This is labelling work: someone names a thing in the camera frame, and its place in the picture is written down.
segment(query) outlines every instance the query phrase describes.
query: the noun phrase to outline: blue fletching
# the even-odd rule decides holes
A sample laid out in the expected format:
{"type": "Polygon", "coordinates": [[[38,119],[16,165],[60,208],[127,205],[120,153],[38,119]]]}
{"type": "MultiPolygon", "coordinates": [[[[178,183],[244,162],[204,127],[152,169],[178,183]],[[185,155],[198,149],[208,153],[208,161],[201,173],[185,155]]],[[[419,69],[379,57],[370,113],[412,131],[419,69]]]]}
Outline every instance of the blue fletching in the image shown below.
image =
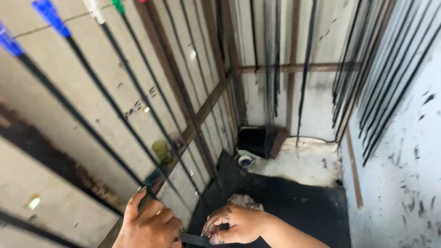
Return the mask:
{"type": "Polygon", "coordinates": [[[19,56],[24,53],[20,44],[14,39],[2,22],[0,22],[0,45],[13,56],[19,56]]]}
{"type": "Polygon", "coordinates": [[[58,15],[55,6],[50,0],[37,0],[32,2],[32,7],[40,14],[40,16],[51,25],[61,36],[68,37],[71,35],[67,26],[58,15]]]}

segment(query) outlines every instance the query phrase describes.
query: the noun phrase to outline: dirty hand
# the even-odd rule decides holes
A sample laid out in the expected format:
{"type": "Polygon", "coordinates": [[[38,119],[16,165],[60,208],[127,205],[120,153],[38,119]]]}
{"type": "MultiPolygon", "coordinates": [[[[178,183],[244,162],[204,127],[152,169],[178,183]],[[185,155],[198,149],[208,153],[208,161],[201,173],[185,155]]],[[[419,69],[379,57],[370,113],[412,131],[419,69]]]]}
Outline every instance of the dirty hand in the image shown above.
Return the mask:
{"type": "Polygon", "coordinates": [[[265,220],[271,215],[229,203],[212,213],[202,229],[210,244],[253,242],[263,234],[265,220]],[[228,230],[220,230],[220,224],[228,223],[228,230]]]}
{"type": "Polygon", "coordinates": [[[138,204],[145,195],[146,189],[142,188],[130,198],[113,248],[181,248],[182,221],[156,200],[138,213],[138,204]]]}

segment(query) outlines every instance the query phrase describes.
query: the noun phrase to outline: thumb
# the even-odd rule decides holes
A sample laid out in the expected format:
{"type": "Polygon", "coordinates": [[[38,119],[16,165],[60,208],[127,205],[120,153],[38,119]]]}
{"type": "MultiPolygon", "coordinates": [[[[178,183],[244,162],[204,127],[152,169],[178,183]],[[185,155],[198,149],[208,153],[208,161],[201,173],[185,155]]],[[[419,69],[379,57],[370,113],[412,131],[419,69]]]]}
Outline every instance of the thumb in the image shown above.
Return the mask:
{"type": "Polygon", "coordinates": [[[211,235],[210,244],[229,244],[229,243],[242,243],[240,232],[236,226],[230,227],[228,230],[219,231],[211,235]]]}
{"type": "Polygon", "coordinates": [[[123,224],[130,223],[138,217],[138,205],[145,195],[146,188],[144,187],[130,198],[129,203],[127,203],[126,212],[124,213],[123,224]]]}

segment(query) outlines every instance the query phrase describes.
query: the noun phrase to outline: hand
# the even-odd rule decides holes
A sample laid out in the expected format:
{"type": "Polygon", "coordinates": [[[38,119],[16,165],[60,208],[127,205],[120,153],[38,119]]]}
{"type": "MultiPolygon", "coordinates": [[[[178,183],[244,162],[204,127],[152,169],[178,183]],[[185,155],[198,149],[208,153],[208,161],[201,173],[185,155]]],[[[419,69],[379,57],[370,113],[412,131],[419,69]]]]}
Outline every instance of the hand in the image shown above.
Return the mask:
{"type": "Polygon", "coordinates": [[[181,248],[182,221],[156,200],[138,213],[139,202],[145,195],[146,189],[142,188],[130,198],[113,248],[181,248]]]}
{"type": "Polygon", "coordinates": [[[202,229],[210,244],[253,242],[264,232],[265,220],[270,215],[261,210],[252,210],[235,204],[227,204],[212,213],[202,229]],[[220,231],[220,224],[228,223],[228,230],[220,231]]]}

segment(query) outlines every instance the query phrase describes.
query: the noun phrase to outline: black floor mat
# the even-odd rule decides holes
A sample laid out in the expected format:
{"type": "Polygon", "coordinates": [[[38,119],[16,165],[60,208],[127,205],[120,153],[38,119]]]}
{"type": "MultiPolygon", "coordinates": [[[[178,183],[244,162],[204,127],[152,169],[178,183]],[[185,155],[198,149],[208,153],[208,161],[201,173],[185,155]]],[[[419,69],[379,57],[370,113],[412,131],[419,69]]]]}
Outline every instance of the black floor mat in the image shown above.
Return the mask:
{"type": "MultiPolygon", "coordinates": [[[[225,151],[222,151],[219,160],[218,181],[223,197],[215,183],[204,192],[213,209],[221,208],[234,193],[247,194],[256,202],[262,203],[266,212],[312,235],[329,247],[351,247],[346,195],[342,188],[306,186],[283,178],[251,174],[239,168],[225,151]]],[[[205,222],[209,214],[199,201],[189,232],[200,235],[202,222],[205,222]]],[[[216,247],[269,248],[269,245],[258,238],[249,244],[221,244],[216,247]]]]}

